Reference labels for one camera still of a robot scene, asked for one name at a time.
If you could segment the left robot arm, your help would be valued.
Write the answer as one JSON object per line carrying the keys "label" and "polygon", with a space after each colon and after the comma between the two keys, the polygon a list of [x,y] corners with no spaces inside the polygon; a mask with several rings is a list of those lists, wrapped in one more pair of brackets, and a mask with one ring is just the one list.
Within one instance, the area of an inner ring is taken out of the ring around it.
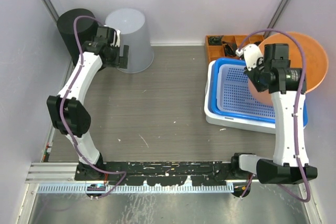
{"label": "left robot arm", "polygon": [[79,175],[88,180],[99,180],[106,171],[102,154],[89,132],[91,116],[84,101],[99,70],[127,67],[129,47],[121,45],[121,32],[108,26],[98,27],[91,40],[77,45],[79,58],[76,66],[58,94],[48,97],[47,108],[53,127],[66,136],[78,154]]}

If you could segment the black bucket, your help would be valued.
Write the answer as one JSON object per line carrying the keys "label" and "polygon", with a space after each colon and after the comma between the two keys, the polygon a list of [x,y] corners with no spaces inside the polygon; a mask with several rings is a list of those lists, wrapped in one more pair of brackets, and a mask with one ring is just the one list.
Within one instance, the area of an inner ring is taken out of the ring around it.
{"label": "black bucket", "polygon": [[[74,21],[78,16],[90,16],[95,18],[95,15],[87,9],[76,8],[63,13],[57,20],[58,31],[70,53],[72,63],[75,66],[79,59],[79,49],[75,39]],[[77,21],[77,33],[80,44],[85,41],[90,41],[96,35],[98,23],[88,18],[81,18]]]}

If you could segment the grey bucket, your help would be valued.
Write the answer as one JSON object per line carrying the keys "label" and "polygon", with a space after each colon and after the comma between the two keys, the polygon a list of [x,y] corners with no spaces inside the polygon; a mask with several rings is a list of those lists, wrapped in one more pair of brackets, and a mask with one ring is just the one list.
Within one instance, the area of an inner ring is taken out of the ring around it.
{"label": "grey bucket", "polygon": [[139,73],[146,70],[154,60],[150,33],[145,15],[133,8],[122,8],[111,12],[105,24],[121,31],[121,45],[129,46],[128,66],[121,72]]}

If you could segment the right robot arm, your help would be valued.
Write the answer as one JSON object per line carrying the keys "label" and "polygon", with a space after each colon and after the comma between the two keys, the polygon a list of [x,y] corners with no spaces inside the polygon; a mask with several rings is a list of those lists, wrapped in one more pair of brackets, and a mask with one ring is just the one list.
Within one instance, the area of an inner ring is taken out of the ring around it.
{"label": "right robot arm", "polygon": [[248,173],[262,184],[296,185],[317,178],[304,142],[305,68],[292,68],[288,44],[248,44],[236,51],[246,64],[245,75],[257,91],[268,91],[275,112],[276,145],[272,159],[235,153],[230,172],[241,179]]}

